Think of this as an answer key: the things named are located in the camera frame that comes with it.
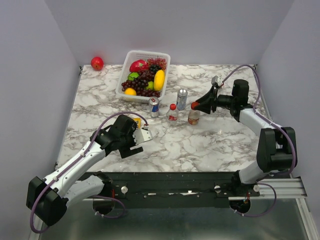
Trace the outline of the large red bottle cap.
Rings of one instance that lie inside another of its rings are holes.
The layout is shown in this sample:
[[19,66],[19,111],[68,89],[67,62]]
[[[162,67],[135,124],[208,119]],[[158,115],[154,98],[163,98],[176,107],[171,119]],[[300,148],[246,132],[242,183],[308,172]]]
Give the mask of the large red bottle cap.
[[196,107],[197,107],[198,105],[199,105],[198,102],[196,102],[196,101],[193,102],[193,103],[191,104],[191,109],[195,111],[195,110],[196,110]]

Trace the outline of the brown juice bottle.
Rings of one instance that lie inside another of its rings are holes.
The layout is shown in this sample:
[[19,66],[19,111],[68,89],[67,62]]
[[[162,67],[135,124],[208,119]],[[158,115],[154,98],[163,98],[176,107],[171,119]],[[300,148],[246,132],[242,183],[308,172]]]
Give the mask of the brown juice bottle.
[[198,122],[199,122],[200,116],[201,116],[200,111],[198,111],[198,110],[192,110],[192,109],[191,109],[191,106],[190,106],[190,111],[189,111],[188,119],[187,119],[188,123],[189,123],[190,125],[193,125],[193,126],[194,126],[194,125],[197,125]]

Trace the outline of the red label clear bottle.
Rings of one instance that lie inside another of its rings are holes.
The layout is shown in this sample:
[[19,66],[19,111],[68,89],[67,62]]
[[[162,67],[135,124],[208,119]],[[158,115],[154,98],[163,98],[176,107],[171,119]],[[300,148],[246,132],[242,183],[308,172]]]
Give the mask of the red label clear bottle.
[[170,110],[170,106],[169,106],[169,110],[166,113],[166,119],[168,121],[169,124],[176,124],[179,118],[179,110],[176,109],[175,110]]

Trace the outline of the small red bottle cap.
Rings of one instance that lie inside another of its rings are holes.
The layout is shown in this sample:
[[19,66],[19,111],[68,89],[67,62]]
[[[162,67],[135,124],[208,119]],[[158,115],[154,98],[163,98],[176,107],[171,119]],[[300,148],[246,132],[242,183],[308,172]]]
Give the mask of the small red bottle cap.
[[173,110],[173,111],[174,111],[174,110],[176,109],[176,107],[177,107],[177,106],[176,106],[174,103],[172,103],[172,104],[170,105],[170,110]]

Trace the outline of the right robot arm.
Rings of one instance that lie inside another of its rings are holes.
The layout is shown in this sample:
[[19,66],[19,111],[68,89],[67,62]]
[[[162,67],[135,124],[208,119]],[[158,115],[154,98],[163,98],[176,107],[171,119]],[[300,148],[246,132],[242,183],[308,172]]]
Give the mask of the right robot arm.
[[237,122],[259,137],[256,161],[238,171],[239,181],[242,184],[254,184],[270,173],[289,174],[298,160],[295,130],[275,124],[249,104],[248,81],[236,79],[231,95],[219,93],[223,84],[218,77],[212,78],[211,85],[210,90],[196,100],[195,110],[206,114],[214,113],[217,108],[229,110]]

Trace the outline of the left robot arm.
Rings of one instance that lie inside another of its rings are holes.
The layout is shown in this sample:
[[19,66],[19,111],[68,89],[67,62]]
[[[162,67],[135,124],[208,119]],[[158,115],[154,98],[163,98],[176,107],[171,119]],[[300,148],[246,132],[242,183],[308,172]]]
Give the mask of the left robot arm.
[[39,232],[34,217],[51,227],[71,205],[88,197],[101,198],[101,193],[111,201],[112,207],[123,205],[115,198],[112,179],[104,173],[94,173],[82,181],[79,178],[113,151],[118,151],[124,159],[141,153],[141,144],[152,140],[148,123],[138,127],[129,115],[129,111],[115,113],[115,122],[109,126],[101,124],[74,157],[46,177],[36,176],[29,182],[26,206],[31,210],[29,224],[33,232]]

